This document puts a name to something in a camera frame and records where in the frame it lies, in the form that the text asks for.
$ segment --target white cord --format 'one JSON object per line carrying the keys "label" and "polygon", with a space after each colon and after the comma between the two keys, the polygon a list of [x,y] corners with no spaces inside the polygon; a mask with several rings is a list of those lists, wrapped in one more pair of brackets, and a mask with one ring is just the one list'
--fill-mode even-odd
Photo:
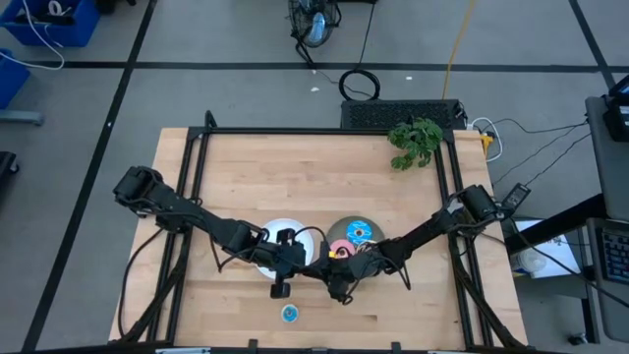
{"label": "white cord", "polygon": [[48,47],[50,48],[50,50],[53,51],[53,53],[57,54],[57,56],[59,57],[59,59],[61,59],[61,63],[59,64],[59,66],[52,68],[52,67],[47,67],[47,66],[43,66],[43,65],[36,65],[36,64],[29,64],[29,63],[25,63],[22,62],[18,59],[14,59],[8,55],[5,55],[3,52],[0,51],[0,56],[4,57],[7,60],[10,60],[14,63],[18,63],[21,65],[24,65],[26,67],[29,68],[36,68],[36,69],[44,69],[44,70],[50,70],[50,71],[57,71],[57,70],[61,70],[63,69],[63,66],[66,64],[66,59],[64,59],[63,55],[61,55],[61,53],[59,53],[55,48],[52,47],[52,45],[48,44],[47,41],[45,41],[43,39],[43,37],[41,37],[41,34],[39,34],[39,32],[35,29],[35,26],[32,24],[32,19],[30,18],[30,10],[29,10],[29,5],[27,5],[27,0],[22,0],[22,3],[24,4],[24,10],[27,13],[27,20],[29,20],[29,25],[30,28],[32,29],[33,32],[35,32],[35,35],[37,35],[37,37]]}
{"label": "white cord", "polygon": [[479,117],[479,118],[477,118],[477,119],[475,119],[475,120],[473,120],[473,121],[472,121],[472,126],[474,127],[474,125],[476,124],[476,122],[478,122],[478,121],[480,121],[480,120],[484,120],[484,121],[489,122],[489,124],[490,124],[490,125],[491,125],[491,127],[493,128],[493,132],[495,133],[495,138],[498,140],[498,146],[499,146],[499,151],[498,151],[498,154],[497,154],[496,156],[492,157],[492,158],[488,158],[488,159],[487,159],[487,162],[496,161],[496,160],[498,160],[498,158],[499,158],[499,157],[501,157],[501,156],[502,156],[502,140],[500,139],[500,135],[498,134],[498,130],[497,130],[497,129],[495,129],[495,126],[493,125],[493,122],[491,122],[491,121],[489,120],[489,118],[486,118],[486,117]]}

